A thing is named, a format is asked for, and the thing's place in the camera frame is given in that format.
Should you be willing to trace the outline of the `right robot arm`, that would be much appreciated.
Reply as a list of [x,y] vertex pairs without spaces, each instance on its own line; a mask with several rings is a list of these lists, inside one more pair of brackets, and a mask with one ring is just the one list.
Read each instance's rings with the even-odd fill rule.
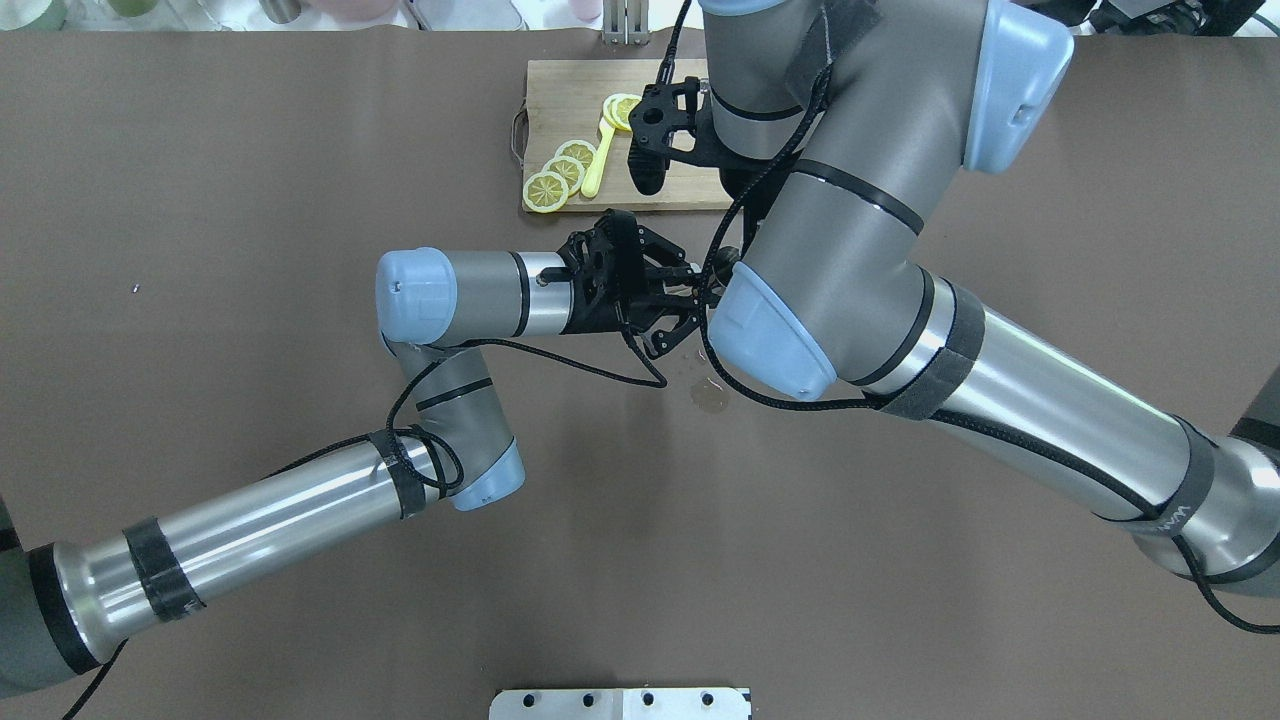
[[918,266],[960,169],[1009,168],[1070,31],[1011,1],[704,1],[710,113],[731,151],[785,149],[826,109],[733,269],[709,343],[815,409],[845,382],[965,441],[1216,591],[1277,594],[1277,380],[1228,437],[1161,413]]

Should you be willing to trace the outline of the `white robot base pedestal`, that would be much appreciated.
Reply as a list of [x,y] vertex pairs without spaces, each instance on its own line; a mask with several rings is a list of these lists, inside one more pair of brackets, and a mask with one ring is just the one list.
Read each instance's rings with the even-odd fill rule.
[[490,702],[489,719],[751,719],[749,689],[635,687],[509,689]]

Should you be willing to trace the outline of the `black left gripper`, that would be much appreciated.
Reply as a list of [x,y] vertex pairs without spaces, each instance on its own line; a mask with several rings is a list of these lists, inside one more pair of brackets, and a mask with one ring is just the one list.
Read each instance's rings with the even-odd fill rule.
[[[691,293],[701,268],[678,245],[644,224],[631,211],[609,209],[588,231],[570,234],[559,247],[570,273],[572,307],[564,334],[622,328],[643,279],[653,293]],[[658,359],[700,327],[699,300],[687,295],[643,295],[632,301],[632,328],[644,354]]]

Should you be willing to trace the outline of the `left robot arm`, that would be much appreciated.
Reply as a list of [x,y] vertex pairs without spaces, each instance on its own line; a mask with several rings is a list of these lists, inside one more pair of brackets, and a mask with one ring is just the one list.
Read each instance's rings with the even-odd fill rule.
[[684,249],[620,209],[552,251],[384,254],[378,331],[404,380],[379,427],[86,547],[26,548],[3,514],[3,697],[83,675],[99,687],[152,626],[435,503],[511,496],[526,470],[483,350],[662,388],[655,360],[696,325],[700,279]]

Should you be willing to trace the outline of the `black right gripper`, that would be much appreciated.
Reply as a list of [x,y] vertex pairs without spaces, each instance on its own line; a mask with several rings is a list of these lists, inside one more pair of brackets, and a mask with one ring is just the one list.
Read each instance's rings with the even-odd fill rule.
[[698,81],[699,109],[694,152],[716,168],[724,192],[737,200],[788,142],[801,120],[801,108],[763,115],[723,100],[708,78]]

